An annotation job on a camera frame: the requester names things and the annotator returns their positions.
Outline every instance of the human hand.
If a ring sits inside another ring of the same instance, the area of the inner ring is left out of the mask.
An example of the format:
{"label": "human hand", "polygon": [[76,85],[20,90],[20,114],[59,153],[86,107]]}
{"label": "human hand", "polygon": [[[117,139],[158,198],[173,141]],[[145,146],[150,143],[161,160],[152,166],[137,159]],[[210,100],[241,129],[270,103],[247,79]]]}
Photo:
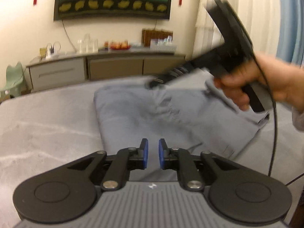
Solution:
{"label": "human hand", "polygon": [[[299,112],[304,111],[304,71],[264,54],[256,54],[256,59],[265,73],[270,89],[276,101],[285,101],[295,106]],[[242,91],[245,84],[265,80],[254,61],[249,61],[231,74],[215,78],[214,84],[243,111],[249,109],[249,97]]]}

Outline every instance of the green plastic chair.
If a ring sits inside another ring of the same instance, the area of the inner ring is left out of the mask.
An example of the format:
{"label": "green plastic chair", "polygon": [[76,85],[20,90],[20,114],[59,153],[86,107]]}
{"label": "green plastic chair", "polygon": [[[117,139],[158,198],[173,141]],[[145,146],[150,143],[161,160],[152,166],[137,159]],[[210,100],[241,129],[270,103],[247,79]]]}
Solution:
{"label": "green plastic chair", "polygon": [[19,62],[15,67],[8,65],[6,69],[6,85],[0,89],[0,97],[21,96],[21,87],[26,84],[22,64]]}

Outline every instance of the drawer handle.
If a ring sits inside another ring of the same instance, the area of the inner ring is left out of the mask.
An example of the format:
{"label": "drawer handle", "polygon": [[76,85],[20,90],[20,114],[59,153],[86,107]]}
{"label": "drawer handle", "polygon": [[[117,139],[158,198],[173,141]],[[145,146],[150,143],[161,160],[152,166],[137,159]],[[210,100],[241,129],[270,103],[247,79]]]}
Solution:
{"label": "drawer handle", "polygon": [[52,72],[43,73],[43,74],[40,74],[40,75],[39,75],[39,78],[40,78],[40,77],[43,77],[43,76],[51,75],[51,74],[58,74],[58,73],[70,72],[70,71],[73,71],[74,69],[75,69],[75,68],[70,68],[70,69],[63,69],[63,70],[57,70],[57,71],[52,71]]}

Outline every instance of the gray sleeve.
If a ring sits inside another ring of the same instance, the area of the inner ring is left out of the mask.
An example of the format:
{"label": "gray sleeve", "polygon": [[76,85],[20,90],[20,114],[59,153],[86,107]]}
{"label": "gray sleeve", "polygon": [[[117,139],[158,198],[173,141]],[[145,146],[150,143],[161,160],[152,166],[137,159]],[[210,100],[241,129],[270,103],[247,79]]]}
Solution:
{"label": "gray sleeve", "polygon": [[292,108],[292,122],[299,131],[304,131],[304,113],[300,114],[295,108]]}

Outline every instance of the cabinet drawer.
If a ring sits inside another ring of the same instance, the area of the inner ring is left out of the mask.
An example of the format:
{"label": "cabinet drawer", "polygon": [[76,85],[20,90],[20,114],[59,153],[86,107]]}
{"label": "cabinet drawer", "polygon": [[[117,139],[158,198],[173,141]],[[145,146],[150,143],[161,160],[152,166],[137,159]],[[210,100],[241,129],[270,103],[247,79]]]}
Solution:
{"label": "cabinet drawer", "polygon": [[86,79],[83,58],[31,66],[30,72],[34,91],[76,84]]}
{"label": "cabinet drawer", "polygon": [[142,75],[143,57],[90,60],[89,67],[92,81]]}
{"label": "cabinet drawer", "polygon": [[143,60],[143,74],[161,74],[185,62],[183,56],[151,56]]}

